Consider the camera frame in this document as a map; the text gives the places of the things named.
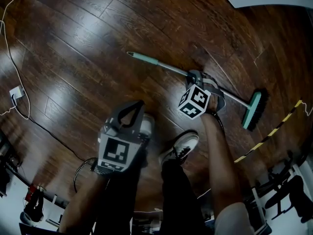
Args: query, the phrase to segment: power outlet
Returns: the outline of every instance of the power outlet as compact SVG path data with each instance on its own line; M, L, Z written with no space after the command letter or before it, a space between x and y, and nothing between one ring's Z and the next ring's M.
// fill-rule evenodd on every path
M15 87L14 89L10 90L10 95L11 95L11 98L12 98L12 95L14 95L14 100L15 100L24 96L25 92L24 92L23 87L19 85L18 87Z

